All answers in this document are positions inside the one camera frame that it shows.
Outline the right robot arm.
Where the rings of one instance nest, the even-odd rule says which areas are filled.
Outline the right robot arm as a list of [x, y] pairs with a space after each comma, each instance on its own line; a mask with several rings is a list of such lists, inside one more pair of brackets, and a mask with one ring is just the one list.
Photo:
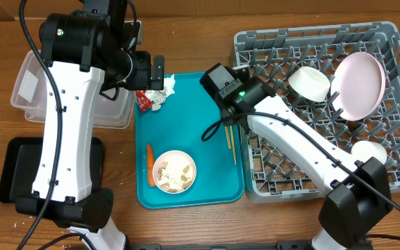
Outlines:
[[205, 130], [209, 140], [220, 125], [239, 124], [271, 142], [325, 196], [319, 213], [321, 231], [310, 249], [359, 249], [368, 232], [391, 210], [385, 166], [375, 157], [358, 160], [335, 146], [290, 110], [275, 90], [247, 67], [218, 63], [200, 84], [222, 118]]

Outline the large pink plate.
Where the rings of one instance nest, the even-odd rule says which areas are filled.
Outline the large pink plate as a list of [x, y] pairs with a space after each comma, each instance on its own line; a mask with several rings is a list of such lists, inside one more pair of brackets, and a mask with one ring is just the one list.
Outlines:
[[355, 52], [338, 65], [331, 83], [332, 101], [340, 117], [347, 121], [366, 118], [378, 108], [385, 92], [385, 72], [380, 62], [367, 52]]

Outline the white cup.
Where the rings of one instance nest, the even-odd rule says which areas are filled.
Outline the white cup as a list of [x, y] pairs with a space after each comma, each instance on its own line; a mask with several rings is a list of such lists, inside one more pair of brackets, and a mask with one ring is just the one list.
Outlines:
[[331, 86], [323, 73], [308, 66], [298, 68], [289, 77], [288, 83], [295, 92], [314, 102], [323, 102]]

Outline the bowl with food scraps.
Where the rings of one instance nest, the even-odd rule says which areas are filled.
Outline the bowl with food scraps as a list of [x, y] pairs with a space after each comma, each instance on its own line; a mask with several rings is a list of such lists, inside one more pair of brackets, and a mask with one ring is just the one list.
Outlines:
[[196, 177], [197, 166], [192, 157], [183, 151], [167, 151], [153, 164], [153, 181], [157, 188], [168, 194], [180, 194], [188, 190]]

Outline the wooden chopstick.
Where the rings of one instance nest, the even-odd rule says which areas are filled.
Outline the wooden chopstick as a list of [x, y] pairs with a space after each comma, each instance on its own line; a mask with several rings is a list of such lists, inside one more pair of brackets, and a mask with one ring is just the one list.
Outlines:
[[231, 149], [233, 152], [233, 161], [234, 164], [237, 164], [237, 159], [236, 159], [236, 152], [235, 152], [235, 141], [234, 141], [234, 134], [233, 134], [233, 127], [229, 126], [229, 133], [230, 133], [230, 138], [231, 138]]
[[225, 126], [224, 130], [225, 130], [225, 135], [226, 135], [226, 141], [227, 141], [228, 148], [231, 149], [231, 139], [230, 139], [228, 127]]

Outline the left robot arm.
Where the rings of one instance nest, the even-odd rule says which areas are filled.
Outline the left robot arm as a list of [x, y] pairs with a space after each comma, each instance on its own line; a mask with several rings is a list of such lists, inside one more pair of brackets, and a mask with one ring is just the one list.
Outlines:
[[32, 51], [47, 78], [42, 152], [29, 194], [18, 213], [49, 219], [89, 249], [127, 249], [128, 238], [111, 217], [114, 195], [90, 176], [94, 113], [106, 90], [161, 90], [162, 55], [139, 51], [140, 23], [125, 22], [132, 1], [85, 0], [68, 15], [50, 14]]

